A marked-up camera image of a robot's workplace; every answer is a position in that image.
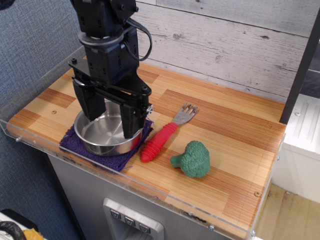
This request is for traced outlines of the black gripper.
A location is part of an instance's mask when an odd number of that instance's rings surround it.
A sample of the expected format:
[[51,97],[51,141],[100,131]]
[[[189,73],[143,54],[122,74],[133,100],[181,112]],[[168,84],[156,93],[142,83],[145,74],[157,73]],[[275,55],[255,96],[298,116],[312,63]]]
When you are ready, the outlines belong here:
[[105,100],[120,105],[123,134],[131,139],[152,112],[151,89],[138,76],[139,48],[133,26],[114,36],[96,38],[80,32],[86,59],[72,60],[73,88],[84,115],[94,121],[105,111]]

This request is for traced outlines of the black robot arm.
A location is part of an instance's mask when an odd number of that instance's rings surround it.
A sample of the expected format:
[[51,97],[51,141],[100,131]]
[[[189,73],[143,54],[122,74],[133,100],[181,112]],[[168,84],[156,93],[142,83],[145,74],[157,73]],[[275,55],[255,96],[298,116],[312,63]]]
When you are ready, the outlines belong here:
[[124,137],[142,129],[151,112],[151,88],[138,76],[138,31],[132,19],[139,9],[133,0],[74,0],[79,41],[86,59],[72,60],[73,87],[85,116],[93,121],[105,111],[105,100],[120,107]]

